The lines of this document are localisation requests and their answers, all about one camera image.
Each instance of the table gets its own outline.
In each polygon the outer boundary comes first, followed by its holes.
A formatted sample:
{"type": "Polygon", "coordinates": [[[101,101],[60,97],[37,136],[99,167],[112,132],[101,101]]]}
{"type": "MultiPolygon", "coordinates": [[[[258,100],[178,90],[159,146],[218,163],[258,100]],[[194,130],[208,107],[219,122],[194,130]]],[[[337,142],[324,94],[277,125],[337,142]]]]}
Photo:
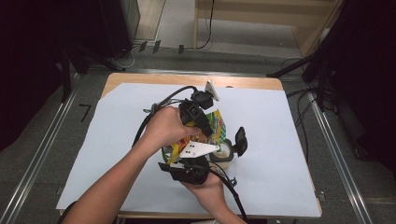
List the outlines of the table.
{"type": "MultiPolygon", "coordinates": [[[[342,0],[216,0],[213,20],[291,26],[300,52],[305,57],[316,49],[323,31],[332,27],[342,3],[342,0]]],[[[209,0],[195,0],[195,47],[198,19],[208,19],[211,4],[209,0]]]]}
{"type": "MultiPolygon", "coordinates": [[[[226,170],[238,181],[235,190],[247,216],[320,217],[320,205],[282,85],[278,79],[259,77],[110,75],[57,209],[63,210],[77,200],[126,154],[146,116],[143,108],[181,86],[195,85],[202,90],[209,79],[220,97],[214,107],[224,118],[227,137],[233,139],[239,126],[247,131],[247,152],[234,159],[226,170]],[[252,101],[245,98],[252,96],[252,101]],[[252,119],[257,114],[263,117],[252,119]]],[[[181,94],[180,99],[190,94],[181,94]]],[[[119,217],[211,218],[192,194],[160,171],[158,162],[162,161],[160,152],[148,160],[119,217]]],[[[226,190],[225,195],[227,204],[239,214],[232,194],[226,190]]]]}

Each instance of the white tabletop cover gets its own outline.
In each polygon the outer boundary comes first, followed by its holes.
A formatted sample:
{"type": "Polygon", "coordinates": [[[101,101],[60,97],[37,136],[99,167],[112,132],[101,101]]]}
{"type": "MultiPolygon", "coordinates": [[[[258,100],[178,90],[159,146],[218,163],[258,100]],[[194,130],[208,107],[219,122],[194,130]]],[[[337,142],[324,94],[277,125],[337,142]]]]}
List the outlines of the white tabletop cover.
{"type": "MultiPolygon", "coordinates": [[[[101,99],[81,150],[67,179],[57,209],[65,209],[130,150],[150,109],[182,86],[123,83],[101,99]]],[[[246,153],[236,155],[226,170],[248,215],[320,217],[321,209],[283,91],[216,88],[219,109],[234,144],[240,126],[247,133],[246,153]]],[[[183,91],[176,99],[191,96],[183,91]]],[[[121,211],[206,214],[195,197],[169,173],[160,170],[161,151],[151,157],[137,178],[121,211]]],[[[240,214],[232,194],[226,201],[240,214]]]]}

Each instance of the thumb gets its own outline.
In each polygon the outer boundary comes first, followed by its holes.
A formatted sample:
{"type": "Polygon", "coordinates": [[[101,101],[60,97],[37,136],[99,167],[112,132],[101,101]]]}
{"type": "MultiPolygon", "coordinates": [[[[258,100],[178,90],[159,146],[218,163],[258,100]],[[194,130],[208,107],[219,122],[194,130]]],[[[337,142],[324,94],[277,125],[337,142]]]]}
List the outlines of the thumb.
{"type": "Polygon", "coordinates": [[[187,130],[187,136],[196,135],[202,131],[201,129],[199,129],[197,127],[186,127],[186,130],[187,130]]]}

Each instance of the gray carpet floor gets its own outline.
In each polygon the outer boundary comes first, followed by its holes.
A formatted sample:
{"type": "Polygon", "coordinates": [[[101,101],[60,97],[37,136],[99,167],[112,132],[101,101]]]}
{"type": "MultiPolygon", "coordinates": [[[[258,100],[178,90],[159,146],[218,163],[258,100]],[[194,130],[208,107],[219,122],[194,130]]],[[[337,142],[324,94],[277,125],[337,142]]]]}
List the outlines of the gray carpet floor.
{"type": "MultiPolygon", "coordinates": [[[[133,72],[136,69],[159,69],[240,73],[240,76],[253,77],[264,77],[266,73],[279,70],[285,60],[204,51],[186,51],[184,54],[177,54],[176,49],[160,49],[160,52],[155,54],[149,50],[136,52],[134,58],[134,65],[125,72],[133,72]]],[[[128,58],[123,60],[120,63],[128,63],[128,58]]],[[[281,78],[285,92],[305,88],[305,84],[300,80],[302,72],[302,69],[298,69],[281,78]]],[[[80,81],[76,98],[21,208],[16,223],[56,223],[58,220],[59,212],[55,210],[60,198],[58,189],[66,182],[110,73],[102,65],[91,62],[90,72],[80,81]],[[81,120],[86,107],[79,104],[92,105],[83,122],[81,120]]],[[[295,119],[298,96],[289,98],[290,111],[295,119]]],[[[62,88],[52,94],[17,142],[0,152],[0,214],[6,209],[14,189],[33,158],[60,106],[61,98],[62,88]]],[[[306,104],[308,99],[305,97],[302,100],[302,107],[306,104]]],[[[379,162],[356,159],[354,147],[340,119],[332,111],[327,111],[326,116],[361,194],[368,201],[367,206],[374,223],[394,223],[396,181],[392,173],[379,162]]],[[[309,169],[316,190],[325,192],[327,201],[320,202],[323,210],[321,218],[299,219],[297,223],[359,223],[312,109],[306,113],[304,125],[309,143],[309,169]]],[[[300,127],[297,131],[305,148],[303,132],[300,127]]],[[[271,219],[269,223],[292,223],[292,221],[271,219]]]]}

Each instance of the floor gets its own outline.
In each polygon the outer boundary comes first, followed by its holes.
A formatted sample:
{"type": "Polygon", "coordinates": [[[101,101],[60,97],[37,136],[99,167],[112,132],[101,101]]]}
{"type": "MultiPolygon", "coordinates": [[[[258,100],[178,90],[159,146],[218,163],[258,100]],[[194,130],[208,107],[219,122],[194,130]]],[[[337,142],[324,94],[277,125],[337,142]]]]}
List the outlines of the floor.
{"type": "MultiPolygon", "coordinates": [[[[172,22],[176,20],[173,16],[175,16],[175,12],[181,11],[188,15],[191,2],[193,1],[167,0],[162,16],[156,19],[161,18],[158,29],[156,28],[157,34],[150,33],[151,37],[156,36],[156,40],[161,39],[162,47],[175,49],[160,49],[155,54],[151,53],[149,49],[142,52],[136,50],[134,51],[133,66],[125,68],[126,72],[133,72],[136,69],[157,69],[154,71],[208,71],[264,77],[267,73],[279,70],[282,64],[285,66],[287,63],[293,62],[293,60],[285,60],[301,57],[292,36],[290,36],[288,27],[266,26],[267,32],[262,35],[256,34],[261,38],[252,40],[242,34],[254,35],[256,28],[252,28],[250,31],[248,29],[249,26],[254,27],[257,24],[229,24],[233,28],[227,31],[227,24],[215,22],[212,27],[214,33],[211,43],[206,50],[185,51],[183,54],[178,54],[177,46],[179,44],[187,47],[192,43],[191,21],[180,20],[185,24],[181,23],[177,26],[176,22],[172,22]],[[227,36],[231,37],[228,37],[227,40],[222,39],[227,32],[230,32],[227,36]],[[243,40],[248,41],[245,44],[240,44],[243,40]]],[[[203,43],[206,32],[205,21],[201,21],[201,24],[199,40],[203,43]]],[[[127,55],[118,62],[129,64],[131,61],[131,55],[127,55]]],[[[23,204],[17,208],[18,215],[9,222],[0,219],[0,223],[55,223],[59,218],[59,212],[54,208],[78,150],[84,141],[96,103],[110,74],[100,64],[91,63],[91,66],[88,75],[78,75],[81,79],[78,80],[77,77],[75,79],[75,98],[70,102],[66,110],[67,113],[62,119],[62,125],[49,144],[49,150],[43,153],[46,159],[42,163],[36,164],[39,172],[33,176],[32,185],[25,189],[28,194],[21,198],[23,204]],[[84,120],[82,118],[87,108],[81,105],[92,105],[84,120]]],[[[302,72],[303,69],[300,68],[281,78],[285,92],[306,88],[300,79],[302,72]]],[[[2,171],[0,174],[0,214],[6,210],[16,187],[21,183],[26,170],[29,169],[30,161],[35,156],[37,149],[40,148],[48,127],[57,115],[61,106],[59,102],[61,98],[62,88],[48,99],[21,134],[20,139],[0,152],[0,170],[2,171]]],[[[289,98],[290,111],[295,119],[298,114],[297,100],[298,95],[289,98]]],[[[306,105],[309,100],[305,97],[302,104],[306,105]]],[[[354,154],[354,146],[341,120],[331,110],[326,111],[325,116],[331,124],[332,134],[369,211],[372,221],[366,223],[393,223],[396,219],[396,181],[392,173],[375,160],[358,160],[354,154]]],[[[351,204],[346,183],[343,182],[342,174],[337,169],[334,156],[317,117],[314,108],[310,108],[305,115],[304,122],[310,148],[309,169],[317,191],[323,191],[326,198],[320,201],[323,215],[319,219],[299,219],[297,223],[365,223],[358,219],[351,204]]],[[[297,131],[303,148],[306,148],[301,127],[298,127],[297,131]]],[[[292,219],[272,218],[269,220],[269,223],[292,222],[292,219]]]]}

